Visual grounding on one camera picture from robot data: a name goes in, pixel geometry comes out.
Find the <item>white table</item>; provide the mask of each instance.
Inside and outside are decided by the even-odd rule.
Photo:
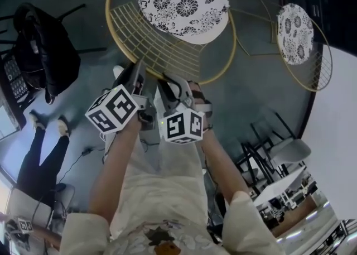
[[[280,196],[295,181],[295,179],[297,179],[300,174],[303,173],[304,168],[305,167],[301,167],[300,169],[282,178],[281,180],[268,185],[262,191],[262,193],[254,200],[254,206],[261,205],[267,202],[268,200]]]

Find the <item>standing person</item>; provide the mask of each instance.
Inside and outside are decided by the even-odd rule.
[[[57,120],[60,139],[40,165],[46,127],[34,112],[30,113],[30,120],[36,131],[35,137],[29,152],[23,159],[15,188],[10,194],[9,214],[0,215],[0,222],[6,222],[7,237],[14,241],[16,249],[21,255],[43,255],[45,251],[44,239],[54,247],[59,248],[60,246],[61,237],[46,228],[54,208],[57,174],[61,170],[66,155],[69,130],[62,119]],[[31,220],[34,233],[19,233],[17,216]]]
[[[200,91],[195,83],[190,87]],[[215,245],[206,229],[207,195],[195,144],[163,140],[157,172],[145,159],[140,129],[134,116],[115,137],[92,188],[88,213],[67,218],[61,255],[284,254],[212,129],[204,133],[200,145],[230,205],[224,218],[224,247]]]

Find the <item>black pants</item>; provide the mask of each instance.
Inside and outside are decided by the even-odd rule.
[[[69,138],[62,136],[52,152],[40,166],[42,143],[45,130],[36,129],[31,148],[23,159],[18,173],[16,188],[51,209],[54,207],[57,174],[60,172],[66,155]]]

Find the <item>gray floor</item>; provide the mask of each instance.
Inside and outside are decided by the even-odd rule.
[[[117,48],[107,28],[105,0],[1,0],[0,16],[13,14],[21,2],[31,2],[53,16],[86,3],[86,9],[77,11],[64,20],[70,39],[77,49],[108,47],[105,53],[81,57],[78,80],[63,92],[53,105],[46,105],[44,95],[40,95],[25,111],[27,114],[34,109],[49,120],[42,149],[43,158],[51,151],[59,137],[53,120],[64,115],[70,121],[73,132],[59,174],[59,177],[62,177],[85,147],[104,147],[97,130],[85,119],[84,112],[103,88],[111,86],[114,80],[113,66],[127,59]],[[230,3],[233,8],[266,15],[259,0],[230,0]],[[272,10],[272,16],[276,15],[277,8],[274,5],[269,5],[269,8]],[[237,34],[249,52],[277,51],[276,45],[269,43],[268,23],[237,12],[233,12],[233,15]],[[12,27],[11,21],[0,22],[0,30],[9,29],[9,33],[2,35],[2,38],[15,38]],[[227,27],[219,41],[210,44],[210,49],[202,57],[202,77],[212,76],[222,66],[222,59],[226,58],[230,47],[231,29]],[[274,118],[273,110],[279,112],[288,125],[297,131],[309,96],[309,93],[289,76],[279,57],[249,57],[239,46],[227,73],[202,89],[214,105],[215,132],[232,158],[241,154],[241,142],[256,142],[249,128],[251,122],[258,122],[264,133],[269,133],[271,127],[274,127],[286,134]],[[146,138],[148,142],[157,140],[157,137],[153,139],[150,135]],[[33,130],[28,124],[16,136],[0,143],[1,165],[14,179],[32,139]],[[87,206],[89,190],[102,166],[102,155],[102,152],[95,151],[81,158],[64,180],[76,187],[74,204],[81,209]]]

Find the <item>black and white floral pattern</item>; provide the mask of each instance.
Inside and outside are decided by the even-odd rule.
[[[194,44],[212,41],[228,22],[228,0],[138,1],[144,17],[157,29],[188,42],[193,38]]]
[[[198,7],[196,0],[181,0],[176,6],[176,12],[182,17],[188,17],[194,14]]]
[[[313,45],[312,22],[296,4],[285,5],[278,15],[278,43],[286,63],[298,65],[310,57]]]
[[[154,7],[158,10],[166,8],[171,0],[154,0]]]

